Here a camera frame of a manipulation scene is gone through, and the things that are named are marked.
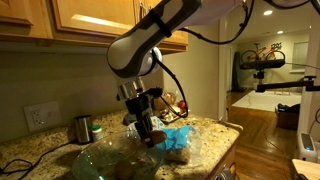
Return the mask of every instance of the glass bowl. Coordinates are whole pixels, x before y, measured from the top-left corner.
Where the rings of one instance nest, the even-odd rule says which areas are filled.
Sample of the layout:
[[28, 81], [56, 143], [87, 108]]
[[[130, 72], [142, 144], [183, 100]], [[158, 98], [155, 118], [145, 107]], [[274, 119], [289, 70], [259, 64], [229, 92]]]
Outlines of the glass bowl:
[[165, 157], [165, 143], [147, 148], [137, 131], [113, 133], [85, 148], [72, 164], [76, 179], [153, 179]]

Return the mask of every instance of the wall outlet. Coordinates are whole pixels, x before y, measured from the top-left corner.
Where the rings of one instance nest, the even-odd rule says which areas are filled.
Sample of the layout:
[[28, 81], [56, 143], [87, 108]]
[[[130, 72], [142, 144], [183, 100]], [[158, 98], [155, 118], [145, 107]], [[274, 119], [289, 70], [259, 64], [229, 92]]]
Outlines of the wall outlet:
[[58, 102], [23, 107], [30, 131], [37, 131], [61, 123]]

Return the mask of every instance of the stainless steel kettle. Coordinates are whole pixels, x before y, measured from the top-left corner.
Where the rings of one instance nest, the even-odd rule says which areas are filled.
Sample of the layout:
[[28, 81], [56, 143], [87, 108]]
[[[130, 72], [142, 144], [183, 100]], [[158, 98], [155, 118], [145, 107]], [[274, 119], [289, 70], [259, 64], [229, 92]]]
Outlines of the stainless steel kettle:
[[92, 121], [91, 115], [83, 115], [75, 117], [76, 130], [79, 144], [86, 144], [92, 140]]

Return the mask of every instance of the hardwood floor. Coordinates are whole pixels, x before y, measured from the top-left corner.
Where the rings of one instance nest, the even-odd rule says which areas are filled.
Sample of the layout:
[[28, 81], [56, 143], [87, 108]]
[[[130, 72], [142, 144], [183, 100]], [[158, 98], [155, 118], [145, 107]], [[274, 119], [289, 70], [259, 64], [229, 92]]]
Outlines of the hardwood floor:
[[228, 92], [229, 122], [243, 127], [236, 146], [236, 173], [240, 180], [291, 180], [291, 159], [296, 149], [296, 131], [276, 127], [275, 112], [232, 107], [249, 93]]

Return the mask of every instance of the window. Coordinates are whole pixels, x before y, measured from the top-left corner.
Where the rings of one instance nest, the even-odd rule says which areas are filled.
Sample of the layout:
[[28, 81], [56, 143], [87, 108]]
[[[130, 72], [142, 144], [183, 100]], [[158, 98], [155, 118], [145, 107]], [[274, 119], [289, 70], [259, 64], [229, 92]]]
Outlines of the window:
[[[306, 64], [308, 54], [308, 42], [294, 43], [293, 46], [293, 64]], [[291, 73], [304, 73], [305, 67], [299, 65], [292, 65]]]

